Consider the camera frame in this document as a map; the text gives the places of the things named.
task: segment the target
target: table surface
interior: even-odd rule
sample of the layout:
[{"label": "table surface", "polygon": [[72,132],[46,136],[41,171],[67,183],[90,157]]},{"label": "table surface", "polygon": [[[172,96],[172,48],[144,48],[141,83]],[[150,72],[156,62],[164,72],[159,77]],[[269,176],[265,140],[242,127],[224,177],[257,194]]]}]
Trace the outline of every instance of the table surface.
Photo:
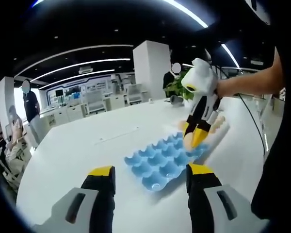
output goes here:
[{"label": "table surface", "polygon": [[[206,165],[223,184],[230,184],[251,201],[262,174],[262,143],[240,99],[223,98],[221,107],[230,129]],[[248,107],[260,127],[254,103],[249,102]],[[50,217],[53,204],[71,188],[80,187],[89,171],[113,165],[115,233],[191,232],[184,179],[172,190],[150,193],[124,163],[125,156],[172,133],[188,112],[158,100],[52,128],[25,170],[17,209],[29,225],[42,224]]]}]

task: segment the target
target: green plant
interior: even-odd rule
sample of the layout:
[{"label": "green plant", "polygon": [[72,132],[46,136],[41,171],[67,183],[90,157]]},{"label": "green plant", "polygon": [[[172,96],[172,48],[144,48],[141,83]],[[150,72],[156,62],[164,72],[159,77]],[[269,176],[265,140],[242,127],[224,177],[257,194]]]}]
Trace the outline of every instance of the green plant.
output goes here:
[{"label": "green plant", "polygon": [[185,100],[192,100],[194,94],[185,89],[181,84],[181,81],[187,72],[188,70],[181,72],[178,79],[175,79],[172,83],[169,83],[166,87],[166,92],[169,93],[170,91],[173,91],[177,96],[182,96]]}]

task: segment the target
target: egg carton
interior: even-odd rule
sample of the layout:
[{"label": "egg carton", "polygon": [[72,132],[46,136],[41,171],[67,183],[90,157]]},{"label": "egg carton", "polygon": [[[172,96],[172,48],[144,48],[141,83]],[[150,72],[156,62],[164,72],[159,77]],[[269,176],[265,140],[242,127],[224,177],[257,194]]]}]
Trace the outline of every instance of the egg carton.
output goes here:
[{"label": "egg carton", "polygon": [[173,179],[180,176],[189,162],[193,162],[208,149],[201,143],[192,152],[183,147],[182,133],[150,144],[145,150],[136,151],[132,157],[125,157],[125,163],[149,191],[160,191]]}]

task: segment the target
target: window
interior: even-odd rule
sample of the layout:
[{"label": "window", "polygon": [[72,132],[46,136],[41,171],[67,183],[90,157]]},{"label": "window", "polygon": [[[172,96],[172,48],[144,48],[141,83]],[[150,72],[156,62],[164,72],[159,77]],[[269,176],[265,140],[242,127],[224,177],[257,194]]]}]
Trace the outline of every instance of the window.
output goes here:
[{"label": "window", "polygon": [[[37,100],[41,106],[39,90],[31,89],[31,91],[35,93],[35,95],[37,96]],[[14,88],[14,101],[15,101],[15,108],[16,108],[17,114],[22,120],[26,119],[26,112],[25,112],[24,100],[23,100],[23,90],[21,88]]]}]

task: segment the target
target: ceiling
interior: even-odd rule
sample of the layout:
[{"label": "ceiling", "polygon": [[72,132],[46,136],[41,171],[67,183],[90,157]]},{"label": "ceiling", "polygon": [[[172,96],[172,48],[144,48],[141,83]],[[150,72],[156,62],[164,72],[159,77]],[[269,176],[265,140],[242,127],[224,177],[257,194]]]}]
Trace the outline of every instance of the ceiling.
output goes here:
[{"label": "ceiling", "polygon": [[[262,69],[272,62],[269,28],[244,0],[177,0],[209,27],[171,5],[173,0],[44,0],[12,1],[0,18],[0,79],[20,75],[31,79],[74,64],[89,64],[93,72],[115,69],[133,71],[132,50],[145,40],[168,44],[172,62],[191,63],[206,48],[215,65],[234,67],[222,48],[225,43],[240,67]],[[83,47],[99,46],[64,53]],[[252,64],[259,60],[263,65]],[[39,81],[52,83],[78,75],[80,66],[64,69]],[[33,82],[34,87],[43,84]]]}]

